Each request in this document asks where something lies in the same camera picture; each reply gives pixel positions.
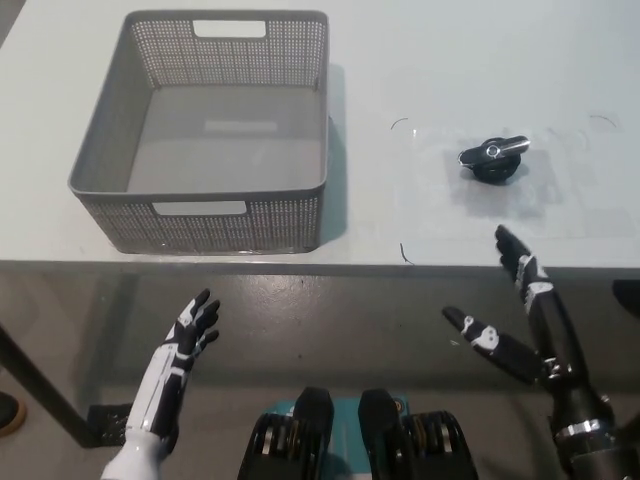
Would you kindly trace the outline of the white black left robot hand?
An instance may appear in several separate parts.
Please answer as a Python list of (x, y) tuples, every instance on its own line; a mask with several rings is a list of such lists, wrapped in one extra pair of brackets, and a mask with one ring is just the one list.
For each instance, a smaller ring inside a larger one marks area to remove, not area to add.
[(155, 349), (132, 404), (126, 431), (172, 435), (196, 359), (219, 337), (215, 328), (220, 302), (204, 289), (177, 316)]

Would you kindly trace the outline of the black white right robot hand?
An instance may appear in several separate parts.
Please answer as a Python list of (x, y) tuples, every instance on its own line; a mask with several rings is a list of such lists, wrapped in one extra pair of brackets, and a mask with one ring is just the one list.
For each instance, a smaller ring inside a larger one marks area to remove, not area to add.
[(522, 302), (533, 346), (528, 347), (454, 306), (444, 318), (489, 363), (552, 398), (550, 428), (554, 436), (611, 428), (614, 413), (593, 386), (586, 359), (559, 291), (537, 256), (506, 226), (495, 230), (500, 263)]

